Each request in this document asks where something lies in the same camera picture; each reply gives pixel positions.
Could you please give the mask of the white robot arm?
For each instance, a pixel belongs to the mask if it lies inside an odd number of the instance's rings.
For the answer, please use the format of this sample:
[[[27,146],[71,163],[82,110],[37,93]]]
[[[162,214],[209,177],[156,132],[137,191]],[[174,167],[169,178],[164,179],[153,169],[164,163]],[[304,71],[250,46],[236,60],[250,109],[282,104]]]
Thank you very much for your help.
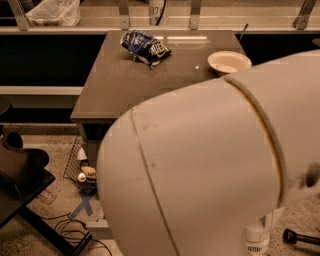
[[[288,204],[319,191],[320,52],[154,97],[97,154],[123,256],[246,256]]]

